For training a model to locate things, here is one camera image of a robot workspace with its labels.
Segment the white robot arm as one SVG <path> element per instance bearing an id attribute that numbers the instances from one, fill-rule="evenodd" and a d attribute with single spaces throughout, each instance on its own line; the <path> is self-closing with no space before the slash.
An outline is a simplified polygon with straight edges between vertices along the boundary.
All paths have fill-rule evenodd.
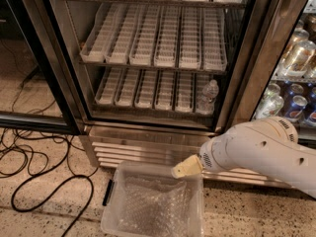
<path id="1" fill-rule="evenodd" d="M 298 133 L 285 118 L 269 117 L 236 124 L 204 143 L 172 169 L 174 178 L 207 170 L 220 173 L 246 168 L 283 181 L 316 198 L 316 150 L 298 143 Z"/>

